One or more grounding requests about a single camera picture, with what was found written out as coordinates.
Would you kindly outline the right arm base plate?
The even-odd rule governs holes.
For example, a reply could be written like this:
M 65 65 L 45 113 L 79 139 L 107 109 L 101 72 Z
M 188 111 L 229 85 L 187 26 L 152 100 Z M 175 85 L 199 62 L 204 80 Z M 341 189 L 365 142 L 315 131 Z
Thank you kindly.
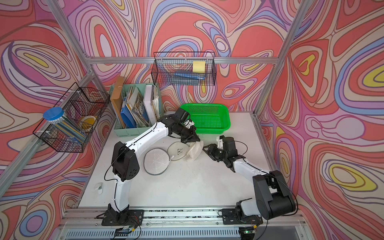
M 263 219 L 260 216 L 246 216 L 239 209 L 222 209 L 219 211 L 224 225 L 253 225 L 259 226 L 263 224 Z

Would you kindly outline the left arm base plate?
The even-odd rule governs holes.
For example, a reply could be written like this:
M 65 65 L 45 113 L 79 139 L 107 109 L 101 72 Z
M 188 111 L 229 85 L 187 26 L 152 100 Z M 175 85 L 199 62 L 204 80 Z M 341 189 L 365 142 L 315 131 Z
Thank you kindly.
M 137 226 L 141 225 L 144 210 L 123 210 L 121 213 L 110 208 L 102 219 L 102 226 Z

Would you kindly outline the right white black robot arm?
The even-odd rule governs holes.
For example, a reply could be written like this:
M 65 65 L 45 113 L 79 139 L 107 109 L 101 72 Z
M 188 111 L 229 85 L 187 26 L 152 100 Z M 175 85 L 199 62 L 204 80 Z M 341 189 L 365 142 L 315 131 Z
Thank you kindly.
M 289 216 L 297 212 L 297 202 L 280 171 L 267 172 L 238 153 L 237 141 L 220 136 L 217 144 L 203 147 L 203 151 L 215 162 L 223 162 L 232 172 L 243 176 L 253 184 L 255 196 L 236 203 L 235 217 L 245 222 L 249 217 L 265 220 Z

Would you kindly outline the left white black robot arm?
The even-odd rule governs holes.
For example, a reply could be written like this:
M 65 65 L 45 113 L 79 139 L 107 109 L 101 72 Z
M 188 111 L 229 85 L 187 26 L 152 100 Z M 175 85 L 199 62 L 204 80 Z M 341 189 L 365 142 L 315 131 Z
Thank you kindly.
M 199 142 L 197 128 L 190 120 L 190 114 L 179 108 L 174 114 L 160 117 L 143 134 L 126 143 L 114 146 L 111 168 L 116 182 L 111 208 L 120 213 L 129 208 L 129 193 L 132 179 L 139 173 L 139 157 L 157 141 L 176 134 L 184 144 Z

